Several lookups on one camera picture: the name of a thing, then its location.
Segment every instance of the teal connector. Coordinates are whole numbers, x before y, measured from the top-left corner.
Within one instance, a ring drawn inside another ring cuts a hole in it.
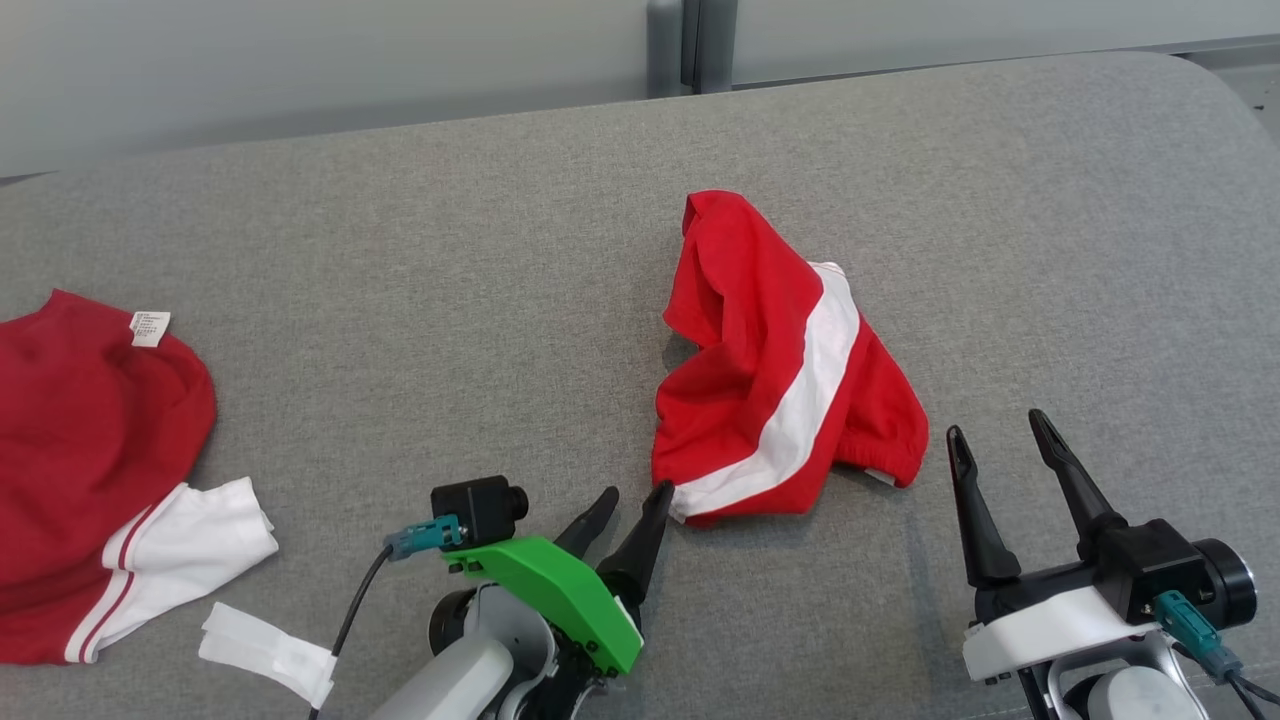
[[[410,525],[387,536],[383,544],[392,547],[388,560],[394,562],[424,550],[462,544],[462,527],[457,515],[440,515],[430,523]]]
[[[1156,597],[1156,621],[1187,648],[1217,684],[1229,673],[1244,667],[1240,659],[1222,644],[1222,637],[1183,593],[1169,591]]]

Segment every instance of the white cloth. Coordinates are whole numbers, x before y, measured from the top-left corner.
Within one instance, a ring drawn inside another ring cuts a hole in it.
[[[198,653],[205,660],[270,678],[316,708],[333,689],[329,678],[338,659],[265,620],[215,602],[201,629]]]
[[[147,620],[271,556],[279,550],[273,529],[250,478],[205,492],[179,484],[106,543],[111,582],[67,643],[67,661],[95,662],[97,651]]]

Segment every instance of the garment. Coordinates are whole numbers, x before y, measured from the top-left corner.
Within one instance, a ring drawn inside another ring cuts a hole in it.
[[[928,419],[844,270],[732,192],[690,195],[684,231],[663,318],[698,354],[658,387],[653,448],[672,515],[805,512],[835,461],[911,484]]]
[[[92,662],[274,552],[247,479],[183,484],[212,383],[173,336],[134,347],[129,320],[54,291],[0,323],[0,662]]]

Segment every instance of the camera lens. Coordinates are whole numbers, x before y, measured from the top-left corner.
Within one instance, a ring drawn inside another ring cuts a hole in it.
[[[1208,601],[1201,606],[1204,618],[1220,630],[1253,620],[1258,611],[1258,592],[1244,560],[1220,539],[1208,538],[1192,544],[1204,556],[1208,571],[1208,587],[1201,589],[1199,598]]]
[[[525,488],[516,486],[508,488],[507,502],[511,507],[512,520],[524,520],[525,515],[529,515],[529,496],[525,495]]]

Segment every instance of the red stripe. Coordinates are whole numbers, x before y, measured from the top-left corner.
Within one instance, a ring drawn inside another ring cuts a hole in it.
[[[147,507],[147,511],[143,512],[141,518],[138,518],[138,521],[134,523],[132,528],[129,528],[129,534],[124,536],[124,543],[120,544],[120,560],[119,560],[119,568],[120,568],[120,570],[124,570],[124,555],[129,550],[129,543],[133,542],[133,536],[138,534],[138,528],[141,528],[142,524],[147,521],[147,518],[150,518],[151,514],[155,512],[156,507],[159,507],[159,506],[160,506],[160,503],[157,502],[157,503],[152,505],[151,507]]]
[[[133,538],[138,534],[138,529],[142,527],[143,523],[147,521],[147,518],[150,518],[151,514],[155,512],[156,507],[159,506],[160,503],[157,502],[151,507],[147,507],[147,511],[143,512],[141,518],[138,518],[137,523],[133,523],[132,528],[129,528],[129,534],[124,536],[124,542],[120,544],[120,556],[116,559],[116,566],[120,570],[125,569],[124,557],[128,555],[129,544],[133,543]],[[102,616],[97,620],[97,624],[93,625],[93,629],[90,630],[88,635],[84,635],[84,643],[81,644],[81,652],[79,652],[81,662],[88,662],[87,660],[88,647],[93,642],[93,635],[96,635],[97,632],[102,629],[102,625],[106,624],[108,619],[110,619],[111,615],[120,607],[120,603],[124,602],[124,598],[129,594],[131,587],[133,587],[133,571],[129,571],[129,578],[124,580],[124,589],[120,591],[120,596],[116,597],[115,602],[111,603],[111,607],[109,607],[106,612],[102,614]]]
[[[97,632],[102,629],[102,625],[106,623],[106,619],[110,618],[113,612],[115,612],[115,609],[119,607],[122,602],[124,602],[124,596],[129,594],[129,585],[132,584],[133,584],[133,573],[129,573],[129,579],[124,582],[124,591],[120,592],[120,597],[115,598],[115,603],[111,605],[111,609],[106,611],[106,615],[102,615],[102,619],[97,621],[97,625],[93,625],[93,630],[90,632],[88,637],[84,638],[84,644],[81,646],[81,662],[88,662],[86,656],[88,655],[90,642],[92,642],[93,635],[96,635]]]

